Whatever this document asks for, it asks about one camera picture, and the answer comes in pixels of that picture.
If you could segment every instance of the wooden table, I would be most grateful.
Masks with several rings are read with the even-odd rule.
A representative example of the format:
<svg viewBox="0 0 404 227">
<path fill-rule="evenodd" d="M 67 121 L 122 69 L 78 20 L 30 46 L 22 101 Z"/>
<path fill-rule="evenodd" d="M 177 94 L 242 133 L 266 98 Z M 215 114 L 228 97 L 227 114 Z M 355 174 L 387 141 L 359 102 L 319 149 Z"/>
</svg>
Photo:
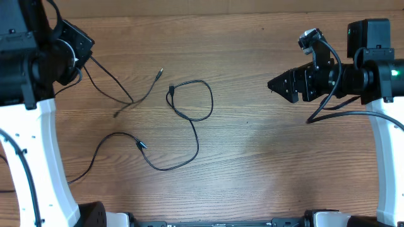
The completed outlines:
<svg viewBox="0 0 404 227">
<path fill-rule="evenodd" d="M 141 105 L 116 119 L 122 105 L 102 96 L 87 76 L 57 95 L 57 135 L 69 180 L 86 170 L 97 144 L 115 131 L 139 137 L 159 167 L 189 159 L 195 138 L 189 122 L 165 102 L 169 84 L 203 79 L 215 100 L 212 116 L 195 123 L 201 148 L 193 162 L 158 172 L 132 140 L 115 137 L 101 147 L 89 174 L 71 185 L 77 203 L 102 201 L 106 210 L 133 212 L 142 221 L 259 220 L 314 208 L 375 215 L 377 166 L 367 117 L 306 125 L 321 98 L 291 104 L 266 87 L 311 61 L 297 39 L 313 27 L 343 62 L 351 62 L 347 25 L 365 18 L 389 18 L 392 47 L 397 58 L 404 57 L 402 11 L 71 20 L 95 40 L 93 56 L 135 98 L 146 93 L 161 67 L 164 73 Z M 102 90 L 126 98 L 92 61 L 87 68 Z M 210 109 L 203 85 L 179 88 L 175 103 L 193 117 Z M 346 108 L 358 109 L 364 109 L 359 102 Z M 4 163 L 0 171 L 0 189 L 12 189 Z M 1 226 L 18 226 L 14 194 L 0 195 L 0 219 Z"/>
</svg>

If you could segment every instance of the wooden tabletop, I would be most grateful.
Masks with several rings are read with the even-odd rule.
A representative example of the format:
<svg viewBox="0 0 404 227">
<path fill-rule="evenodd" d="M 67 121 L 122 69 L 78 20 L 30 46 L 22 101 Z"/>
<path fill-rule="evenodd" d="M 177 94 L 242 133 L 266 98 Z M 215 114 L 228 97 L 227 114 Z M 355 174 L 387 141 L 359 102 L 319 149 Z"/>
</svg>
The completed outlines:
<svg viewBox="0 0 404 227">
<path fill-rule="evenodd" d="M 392 47 L 403 58 L 402 11 L 71 20 L 95 40 L 93 56 L 134 98 L 147 92 L 160 68 L 164 72 L 141 105 L 116 119 L 122 105 L 102 96 L 86 75 L 57 95 L 57 135 L 68 180 L 87 169 L 97 144 L 116 131 L 146 143 L 147 157 L 159 167 L 186 161 L 196 142 L 189 122 L 165 102 L 169 84 L 203 79 L 215 101 L 211 117 L 194 123 L 200 152 L 190 164 L 158 172 L 130 138 L 114 137 L 100 148 L 88 175 L 70 186 L 77 203 L 102 201 L 107 211 L 132 212 L 142 221 L 260 220 L 315 208 L 374 216 L 377 166 L 367 117 L 306 125 L 322 98 L 291 104 L 266 87 L 282 72 L 312 61 L 297 45 L 310 28 L 320 28 L 342 61 L 351 62 L 347 25 L 366 18 L 391 20 Z M 102 90 L 127 99 L 94 62 L 86 66 Z M 61 87 L 55 84 L 56 91 Z M 192 117 L 205 116 L 209 92 L 201 84 L 179 88 L 175 104 Z M 364 107 L 357 102 L 345 109 Z M 4 163 L 0 172 L 0 189 L 12 189 Z M 0 194 L 0 225 L 18 226 L 19 217 L 16 196 Z"/>
</svg>

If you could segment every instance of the cable connector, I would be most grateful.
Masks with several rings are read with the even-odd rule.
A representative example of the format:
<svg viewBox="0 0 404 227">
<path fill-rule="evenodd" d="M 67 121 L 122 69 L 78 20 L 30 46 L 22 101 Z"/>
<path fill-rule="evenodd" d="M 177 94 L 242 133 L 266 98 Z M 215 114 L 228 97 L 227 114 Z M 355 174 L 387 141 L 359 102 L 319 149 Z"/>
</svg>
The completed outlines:
<svg viewBox="0 0 404 227">
<path fill-rule="evenodd" d="M 143 148 L 147 149 L 147 146 L 142 142 L 142 141 L 138 141 L 136 142 L 136 146 L 139 148 L 139 150 L 143 150 Z"/>
<path fill-rule="evenodd" d="M 174 97 L 174 90 L 175 90 L 175 86 L 173 84 L 170 84 L 169 93 L 170 93 L 171 97 Z"/>
<path fill-rule="evenodd" d="M 157 81 L 162 76 L 162 74 L 163 74 L 163 68 L 161 68 L 159 70 L 159 72 L 157 73 L 156 79 L 154 81 Z"/>
</svg>

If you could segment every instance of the green light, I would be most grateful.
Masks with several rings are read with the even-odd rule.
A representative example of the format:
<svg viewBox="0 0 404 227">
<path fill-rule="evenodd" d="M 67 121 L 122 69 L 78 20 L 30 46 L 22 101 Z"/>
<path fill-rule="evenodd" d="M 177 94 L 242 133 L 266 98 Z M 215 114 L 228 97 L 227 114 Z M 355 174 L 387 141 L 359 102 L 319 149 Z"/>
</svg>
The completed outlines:
<svg viewBox="0 0 404 227">
<path fill-rule="evenodd" d="M 400 75 L 400 72 L 393 69 L 393 70 L 391 70 L 391 75 L 392 76 L 398 76 L 398 75 Z"/>
</svg>

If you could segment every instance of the table surface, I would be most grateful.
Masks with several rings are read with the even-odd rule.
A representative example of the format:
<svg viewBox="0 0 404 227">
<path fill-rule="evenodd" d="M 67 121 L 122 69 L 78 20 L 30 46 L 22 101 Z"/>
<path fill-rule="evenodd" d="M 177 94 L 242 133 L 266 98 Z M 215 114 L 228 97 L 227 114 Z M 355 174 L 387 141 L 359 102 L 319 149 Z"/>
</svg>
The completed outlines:
<svg viewBox="0 0 404 227">
<path fill-rule="evenodd" d="M 377 166 L 367 117 L 306 125 L 322 98 L 291 104 L 266 87 L 282 72 L 311 62 L 297 39 L 313 27 L 343 62 L 351 62 L 347 25 L 365 18 L 389 18 L 392 47 L 397 58 L 404 57 L 402 11 L 71 20 L 95 40 L 93 56 L 134 98 L 147 92 L 160 68 L 164 72 L 141 105 L 116 119 L 122 105 L 102 96 L 86 75 L 57 95 L 57 136 L 68 180 L 87 169 L 97 144 L 116 131 L 145 142 L 147 157 L 159 167 L 189 159 L 195 138 L 189 122 L 165 102 L 169 84 L 203 79 L 215 101 L 211 117 L 195 123 L 200 152 L 190 164 L 158 172 L 130 138 L 114 137 L 100 148 L 88 175 L 70 186 L 77 203 L 102 201 L 106 210 L 132 212 L 142 221 L 260 220 L 315 208 L 375 215 Z M 94 62 L 86 66 L 102 90 L 127 99 Z M 175 104 L 192 117 L 204 116 L 209 92 L 201 84 L 179 88 Z M 364 107 L 357 102 L 345 109 Z M 12 189 L 4 163 L 0 171 L 0 189 Z M 16 196 L 0 194 L 0 226 L 18 225 Z"/>
</svg>

